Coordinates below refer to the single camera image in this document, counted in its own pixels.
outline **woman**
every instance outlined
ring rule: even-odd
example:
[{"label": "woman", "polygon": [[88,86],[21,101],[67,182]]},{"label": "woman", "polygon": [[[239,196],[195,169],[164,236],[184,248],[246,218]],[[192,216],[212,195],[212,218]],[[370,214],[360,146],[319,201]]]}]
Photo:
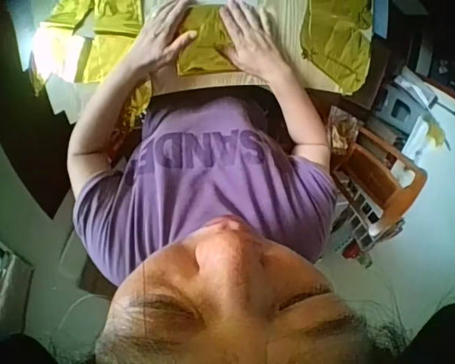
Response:
[{"label": "woman", "polygon": [[276,96],[293,155],[236,99],[150,112],[124,174],[105,144],[129,92],[196,38],[174,39],[188,0],[157,10],[74,128],[74,223],[118,292],[97,362],[364,362],[380,353],[312,265],[328,237],[330,149],[264,12],[222,8],[223,53]]}]

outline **hand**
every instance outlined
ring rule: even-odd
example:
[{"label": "hand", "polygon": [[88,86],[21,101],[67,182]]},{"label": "hand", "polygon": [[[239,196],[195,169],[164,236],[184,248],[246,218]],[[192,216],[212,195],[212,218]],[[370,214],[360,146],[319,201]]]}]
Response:
[{"label": "hand", "polygon": [[146,76],[175,60],[196,37],[196,31],[185,32],[174,40],[190,0],[170,0],[150,17],[136,38],[124,63],[135,74]]},{"label": "hand", "polygon": [[260,14],[241,0],[229,0],[220,10],[234,49],[221,49],[242,71],[267,83],[290,70],[278,51],[265,9]]}]

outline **yellow wrapping paper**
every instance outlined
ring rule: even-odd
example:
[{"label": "yellow wrapping paper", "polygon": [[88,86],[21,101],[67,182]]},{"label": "yellow wrapping paper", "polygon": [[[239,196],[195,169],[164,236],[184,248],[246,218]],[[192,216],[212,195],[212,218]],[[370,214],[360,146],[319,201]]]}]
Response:
[{"label": "yellow wrapping paper", "polygon": [[[91,45],[83,75],[77,79],[77,82],[102,82],[116,64],[130,51],[134,42],[135,39],[127,36],[96,35]],[[135,125],[135,119],[146,109],[151,98],[152,83],[150,81],[137,87],[121,115],[122,125],[132,130]]]},{"label": "yellow wrapping paper", "polygon": [[303,56],[334,80],[345,94],[366,81],[372,25],[367,0],[311,0],[300,34]]},{"label": "yellow wrapping paper", "polygon": [[96,35],[92,41],[83,75],[77,82],[101,82],[130,51],[135,39],[127,36]]},{"label": "yellow wrapping paper", "polygon": [[32,41],[31,81],[36,95],[51,74],[74,82],[84,38],[72,30],[40,27]]},{"label": "yellow wrapping paper", "polygon": [[143,25],[142,0],[96,0],[96,34],[137,36]]},{"label": "yellow wrapping paper", "polygon": [[237,68],[223,57],[216,48],[232,46],[221,16],[219,5],[199,5],[189,10],[179,33],[196,30],[196,40],[185,49],[178,59],[180,76],[236,71]]},{"label": "yellow wrapping paper", "polygon": [[[77,72],[85,39],[73,31],[93,7],[95,31],[101,34],[92,40],[84,69]],[[52,73],[69,82],[103,81],[128,53],[142,25],[141,0],[61,0],[34,36],[31,82],[36,94]],[[121,114],[122,135],[133,129],[151,98],[150,81],[132,92]]]},{"label": "yellow wrapping paper", "polygon": [[41,27],[74,29],[94,6],[94,0],[60,0]]}]

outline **cable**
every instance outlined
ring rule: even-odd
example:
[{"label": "cable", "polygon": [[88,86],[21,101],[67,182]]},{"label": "cable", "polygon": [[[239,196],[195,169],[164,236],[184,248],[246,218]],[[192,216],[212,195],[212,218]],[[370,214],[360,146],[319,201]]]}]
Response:
[{"label": "cable", "polygon": [[58,327],[56,328],[55,333],[57,334],[62,329],[62,326],[64,326],[64,323],[66,322],[67,317],[69,317],[69,314],[73,311],[73,309],[75,309],[80,303],[82,303],[82,302],[84,302],[84,301],[86,301],[86,300],[88,300],[90,298],[93,298],[93,297],[103,298],[104,300],[106,300],[108,302],[110,301],[109,297],[103,296],[103,295],[100,295],[100,294],[94,294],[94,293],[91,293],[91,294],[88,294],[86,296],[83,296],[83,297],[79,298],[75,303],[73,303],[72,305],[69,306],[69,309],[67,309],[67,311],[64,314],[64,316],[62,316],[62,320],[59,323]]}]

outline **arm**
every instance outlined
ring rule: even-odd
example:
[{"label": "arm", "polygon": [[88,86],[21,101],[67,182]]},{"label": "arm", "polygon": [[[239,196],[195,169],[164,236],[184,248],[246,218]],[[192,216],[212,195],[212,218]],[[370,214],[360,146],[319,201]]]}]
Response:
[{"label": "arm", "polygon": [[278,51],[268,16],[258,15],[241,0],[230,0],[221,10],[234,49],[221,50],[242,71],[262,78],[280,103],[288,131],[296,143],[293,153],[328,171],[330,149],[325,128],[309,96]]},{"label": "arm", "polygon": [[196,32],[187,32],[172,42],[188,2],[172,1],[160,7],[140,32],[128,55],[89,101],[74,128],[67,151],[67,171],[76,197],[91,177],[111,170],[105,147],[131,90],[148,77],[149,72],[173,61],[195,39]]}]

